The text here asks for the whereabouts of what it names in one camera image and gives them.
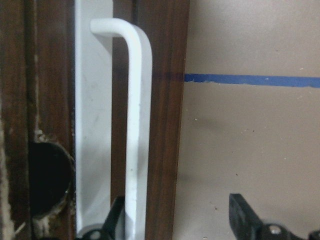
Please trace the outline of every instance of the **tan wall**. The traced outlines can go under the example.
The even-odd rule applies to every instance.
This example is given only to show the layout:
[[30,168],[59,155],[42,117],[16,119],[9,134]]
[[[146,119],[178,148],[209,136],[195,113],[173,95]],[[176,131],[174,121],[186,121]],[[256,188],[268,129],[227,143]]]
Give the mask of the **tan wall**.
[[[320,1],[191,0],[186,72],[320,77]],[[229,193],[320,228],[320,89],[186,82],[175,240],[235,239]]]

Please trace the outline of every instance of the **beige wall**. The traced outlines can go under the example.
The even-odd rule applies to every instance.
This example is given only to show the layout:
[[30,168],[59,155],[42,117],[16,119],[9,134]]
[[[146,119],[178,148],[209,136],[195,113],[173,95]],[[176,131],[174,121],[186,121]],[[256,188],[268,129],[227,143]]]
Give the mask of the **beige wall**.
[[[186,72],[320,77],[320,1],[191,0]],[[232,240],[229,193],[320,228],[320,89],[186,82],[174,240]]]

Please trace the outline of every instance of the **dark wood trim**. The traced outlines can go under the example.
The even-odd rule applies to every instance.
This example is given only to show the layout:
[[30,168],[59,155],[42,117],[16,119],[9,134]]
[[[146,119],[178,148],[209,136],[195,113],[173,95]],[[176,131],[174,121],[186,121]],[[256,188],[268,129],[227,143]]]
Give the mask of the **dark wood trim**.
[[[74,0],[26,0],[28,123],[31,142],[74,153]],[[74,239],[73,190],[50,235]]]
[[31,237],[24,7],[22,0],[0,2],[1,239]]
[[189,0],[139,0],[137,25],[153,55],[146,240],[170,240],[184,87]]

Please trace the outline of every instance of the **wood grain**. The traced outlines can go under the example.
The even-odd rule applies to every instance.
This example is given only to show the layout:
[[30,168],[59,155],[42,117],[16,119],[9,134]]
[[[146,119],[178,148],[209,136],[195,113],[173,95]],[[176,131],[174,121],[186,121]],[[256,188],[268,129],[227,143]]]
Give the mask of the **wood grain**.
[[[29,140],[59,143],[73,155],[74,1],[25,3]],[[51,229],[61,240],[74,239],[73,196],[67,201]]]
[[[5,229],[12,233],[20,226],[21,231],[16,233],[15,239],[29,240],[31,237],[24,7],[22,0],[0,1],[1,239],[8,237]],[[13,229],[8,229],[8,222],[14,224]]]

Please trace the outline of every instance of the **white door handle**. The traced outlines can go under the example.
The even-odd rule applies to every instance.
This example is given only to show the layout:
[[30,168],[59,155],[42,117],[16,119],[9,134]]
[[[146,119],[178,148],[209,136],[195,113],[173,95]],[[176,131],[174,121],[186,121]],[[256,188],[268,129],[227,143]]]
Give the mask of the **white door handle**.
[[[76,1],[76,194],[77,194],[77,230],[87,225],[102,223],[107,214],[104,206],[106,201],[110,202],[110,186],[102,188],[101,185],[110,184],[110,170],[102,172],[104,161],[110,161],[110,139],[111,126],[104,128],[104,136],[95,139],[95,119],[99,122],[99,114],[103,112],[105,125],[111,124],[111,77],[110,59],[105,59],[105,54],[111,54],[108,45],[110,37],[123,37],[128,46],[129,73],[128,73],[128,113],[127,113],[127,143],[126,143],[126,170],[125,170],[125,239],[144,240],[146,225],[146,200],[147,200],[147,178],[149,158],[149,133],[150,133],[150,105],[151,105],[151,82],[152,82],[152,52],[151,45],[146,34],[137,26],[117,18],[97,18],[89,21],[92,33],[88,35],[88,19],[85,23],[78,11],[92,6],[92,0]],[[92,10],[91,15],[101,11]],[[87,37],[86,40],[79,39],[80,32]],[[86,106],[92,98],[95,104]],[[89,153],[95,154],[95,146],[100,153],[90,159]]]
[[152,52],[146,34],[118,18],[91,20],[92,33],[121,36],[129,52],[125,170],[125,239],[145,238],[149,157]]

